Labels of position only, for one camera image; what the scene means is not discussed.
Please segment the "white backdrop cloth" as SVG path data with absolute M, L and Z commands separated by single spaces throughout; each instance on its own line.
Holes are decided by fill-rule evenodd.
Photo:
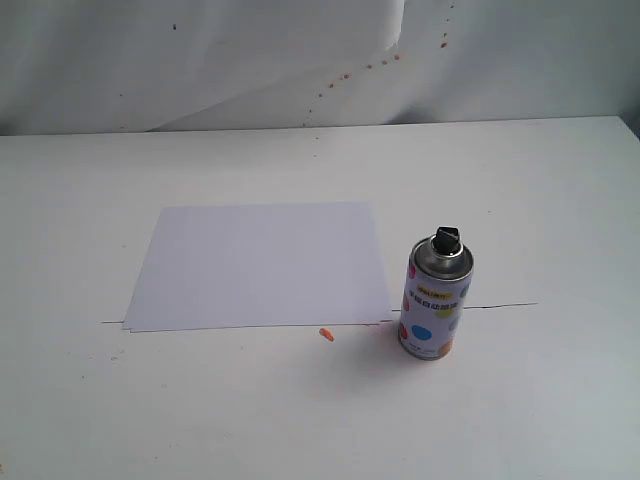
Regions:
M 635 1 L 5 1 L 5 135 L 639 114 Z

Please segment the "white paper sheet stack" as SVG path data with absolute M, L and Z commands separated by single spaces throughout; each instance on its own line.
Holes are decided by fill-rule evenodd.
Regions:
M 368 204 L 191 206 L 160 212 L 123 326 L 352 325 L 391 315 Z

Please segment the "orange paint blob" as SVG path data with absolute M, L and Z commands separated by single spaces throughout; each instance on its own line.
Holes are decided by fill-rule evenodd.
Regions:
M 330 342 L 334 342 L 335 341 L 335 337 L 332 334 L 332 332 L 326 328 L 321 328 L 319 330 L 319 334 L 325 338 L 326 340 L 330 341 Z

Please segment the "white dotted spray paint can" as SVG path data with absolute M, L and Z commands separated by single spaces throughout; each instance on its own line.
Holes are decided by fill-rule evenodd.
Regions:
M 474 258 L 456 227 L 441 226 L 412 248 L 397 335 L 422 360 L 446 356 L 471 285 Z

